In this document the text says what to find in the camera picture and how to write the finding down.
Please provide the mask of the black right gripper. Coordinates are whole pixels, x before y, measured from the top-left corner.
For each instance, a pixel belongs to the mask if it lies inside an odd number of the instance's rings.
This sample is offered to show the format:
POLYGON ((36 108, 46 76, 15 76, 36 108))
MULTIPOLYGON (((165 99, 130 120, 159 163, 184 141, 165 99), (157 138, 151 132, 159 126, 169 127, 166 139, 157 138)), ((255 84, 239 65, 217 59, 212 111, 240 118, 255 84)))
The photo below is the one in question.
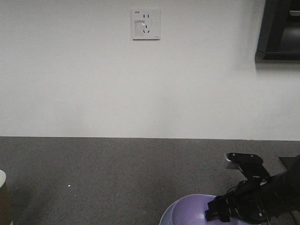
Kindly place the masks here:
POLYGON ((227 153, 226 160, 246 177, 234 190, 208 202, 207 221, 227 223, 231 218, 247 223, 267 222, 271 217, 300 208, 300 157, 282 173, 271 176, 258 155, 227 153))

